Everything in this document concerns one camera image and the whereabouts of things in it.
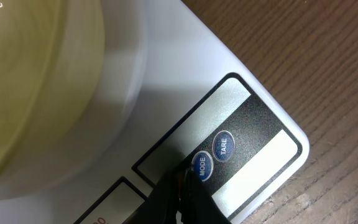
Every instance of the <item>wood grain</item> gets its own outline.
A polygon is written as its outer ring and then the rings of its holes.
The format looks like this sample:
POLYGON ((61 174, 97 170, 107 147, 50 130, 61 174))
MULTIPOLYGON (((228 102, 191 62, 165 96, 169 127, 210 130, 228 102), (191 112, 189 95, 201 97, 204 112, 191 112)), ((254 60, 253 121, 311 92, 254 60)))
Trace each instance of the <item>wood grain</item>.
POLYGON ((309 137, 244 223, 358 223, 358 1, 183 0, 309 137))

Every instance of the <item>kitchen scale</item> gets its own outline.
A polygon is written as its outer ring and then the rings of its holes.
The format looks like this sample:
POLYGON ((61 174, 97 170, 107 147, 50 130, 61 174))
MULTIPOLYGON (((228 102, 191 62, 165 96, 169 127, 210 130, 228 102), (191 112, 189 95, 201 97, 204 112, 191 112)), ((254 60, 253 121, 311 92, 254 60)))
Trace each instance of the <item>kitchen scale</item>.
POLYGON ((146 15, 144 80, 120 135, 70 181, 0 201, 0 223, 123 223, 176 166, 240 223, 306 161, 304 132, 181 1, 147 1, 146 15))

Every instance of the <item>brown wood surface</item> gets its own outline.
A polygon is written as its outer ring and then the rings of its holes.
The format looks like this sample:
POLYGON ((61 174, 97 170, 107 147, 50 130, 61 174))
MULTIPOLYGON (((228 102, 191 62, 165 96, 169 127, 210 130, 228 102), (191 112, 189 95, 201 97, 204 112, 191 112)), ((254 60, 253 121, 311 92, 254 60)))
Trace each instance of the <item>brown wood surface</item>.
POLYGON ((184 0, 309 137, 244 223, 358 223, 358 0, 184 0))

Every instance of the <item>blue button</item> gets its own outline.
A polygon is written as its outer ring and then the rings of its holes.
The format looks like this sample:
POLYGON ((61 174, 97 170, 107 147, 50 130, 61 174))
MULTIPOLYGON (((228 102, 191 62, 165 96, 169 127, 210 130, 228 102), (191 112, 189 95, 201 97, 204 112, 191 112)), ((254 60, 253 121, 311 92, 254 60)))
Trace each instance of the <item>blue button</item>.
POLYGON ((234 138, 229 131, 220 131, 214 138, 212 152, 219 162, 228 161, 234 154, 234 138))
POLYGON ((197 152, 193 160, 191 161, 193 165, 194 173, 202 180, 208 180, 212 171, 214 170, 214 162, 212 160, 212 156, 206 151, 197 152))

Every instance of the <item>black border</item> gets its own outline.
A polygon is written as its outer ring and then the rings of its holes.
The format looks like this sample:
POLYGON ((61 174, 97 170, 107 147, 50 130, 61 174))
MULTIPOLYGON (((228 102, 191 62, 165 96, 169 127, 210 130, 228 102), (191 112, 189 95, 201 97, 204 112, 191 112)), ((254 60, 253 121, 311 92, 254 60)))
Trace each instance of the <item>black border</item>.
MULTIPOLYGON (((154 150, 156 150, 156 148, 159 147, 159 145, 161 143, 163 143, 166 138, 169 137, 169 135, 171 135, 183 122, 185 122, 185 120, 192 114, 194 113, 194 111, 196 111, 207 99, 209 96, 211 96, 227 79, 229 78, 236 78, 237 80, 240 81, 240 83, 249 91, 249 93, 251 95, 256 95, 258 96, 258 94, 255 93, 255 91, 246 83, 246 81, 237 73, 228 73, 227 75, 225 75, 222 80, 220 80, 218 82, 218 84, 216 84, 207 94, 205 94, 205 96, 199 101, 197 102, 197 104, 194 105, 194 107, 192 107, 189 112, 186 113, 186 115, 184 115, 184 117, 182 117, 166 134, 164 134, 164 136, 158 140, 133 166, 132 166, 132 170, 139 175, 140 178, 142 178, 146 183, 148 183, 151 187, 155 188, 155 184, 149 180, 143 173, 141 173, 141 171, 138 169, 138 166, 144 162, 146 160, 146 158, 153 153, 154 150)), ((268 185, 270 185, 279 175, 281 175, 281 173, 286 170, 295 160, 297 160, 300 155, 302 154, 302 145, 299 142, 299 140, 290 132, 290 130, 285 126, 284 131, 294 140, 294 142, 296 143, 296 145, 298 146, 298 151, 296 152, 296 154, 269 180, 267 181, 263 186, 261 186, 261 188, 259 190, 257 190, 247 201, 245 201, 235 212, 233 212, 228 219, 231 220, 233 219, 236 215, 238 215, 238 213, 243 210, 253 199, 256 198, 256 196, 258 196, 263 190, 266 189, 266 187, 268 185)))
POLYGON ((147 197, 139 190, 135 187, 135 185, 133 185, 131 182, 129 182, 128 179, 126 179, 124 176, 120 177, 115 183, 113 183, 113 185, 104 193, 102 194, 102 196, 100 196, 99 199, 97 199, 97 201, 95 201, 94 204, 92 204, 90 206, 90 208, 88 208, 84 214, 82 214, 82 216, 80 216, 77 221, 74 222, 74 224, 80 224, 91 212, 93 212, 93 210, 104 200, 106 199, 106 197, 108 197, 111 192, 113 192, 120 184, 126 184, 128 187, 130 187, 135 193, 137 193, 143 200, 147 200, 147 197))

